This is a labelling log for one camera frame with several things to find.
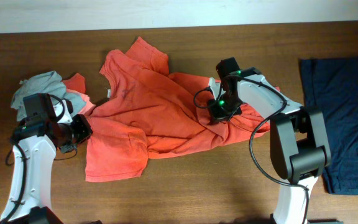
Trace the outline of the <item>orange-red printed t-shirt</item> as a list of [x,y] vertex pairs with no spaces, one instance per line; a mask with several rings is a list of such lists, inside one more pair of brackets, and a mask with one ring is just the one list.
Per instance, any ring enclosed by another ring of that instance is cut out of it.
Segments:
[[208,151],[259,137],[270,129],[250,106],[228,123],[211,124],[203,105],[208,78],[172,73],[167,54],[138,38],[126,52],[110,51],[100,70],[111,97],[88,116],[85,179],[138,177],[149,159]]

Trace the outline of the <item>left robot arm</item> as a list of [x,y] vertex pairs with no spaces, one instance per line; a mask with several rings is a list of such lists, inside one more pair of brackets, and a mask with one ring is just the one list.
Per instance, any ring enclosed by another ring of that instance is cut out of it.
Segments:
[[82,114],[72,116],[70,100],[47,93],[23,99],[26,117],[10,138],[12,184],[1,223],[61,223],[52,212],[51,176],[57,151],[77,152],[93,133]]

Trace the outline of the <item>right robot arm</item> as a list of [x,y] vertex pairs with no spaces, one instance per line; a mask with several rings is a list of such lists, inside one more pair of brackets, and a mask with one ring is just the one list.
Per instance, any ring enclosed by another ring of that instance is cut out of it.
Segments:
[[270,126],[270,160],[278,177],[256,164],[280,186],[277,206],[267,223],[307,223],[311,191],[331,163],[322,112],[280,93],[258,69],[239,68],[235,58],[220,61],[216,71],[221,81],[210,78],[207,88],[213,94],[207,104],[211,122],[230,121],[248,104],[263,118],[254,130]]

